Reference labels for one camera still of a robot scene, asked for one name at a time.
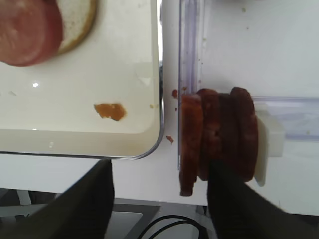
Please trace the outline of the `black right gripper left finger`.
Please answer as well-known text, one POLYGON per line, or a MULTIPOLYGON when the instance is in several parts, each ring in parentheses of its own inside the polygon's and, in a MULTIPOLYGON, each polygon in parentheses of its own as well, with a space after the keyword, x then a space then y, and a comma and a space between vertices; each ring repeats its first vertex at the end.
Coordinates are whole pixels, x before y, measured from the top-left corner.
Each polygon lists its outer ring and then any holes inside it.
POLYGON ((2 239, 102 239, 114 205, 112 163, 100 160, 79 181, 27 219, 1 230, 2 239))

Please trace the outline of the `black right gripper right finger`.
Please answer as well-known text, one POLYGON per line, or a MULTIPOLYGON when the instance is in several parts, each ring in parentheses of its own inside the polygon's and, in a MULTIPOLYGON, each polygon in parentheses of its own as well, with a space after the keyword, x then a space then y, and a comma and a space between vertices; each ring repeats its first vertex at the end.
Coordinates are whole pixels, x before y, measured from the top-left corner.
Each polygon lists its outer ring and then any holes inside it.
POLYGON ((220 239, 317 239, 319 230, 279 209, 235 175, 211 161, 207 202, 220 239))

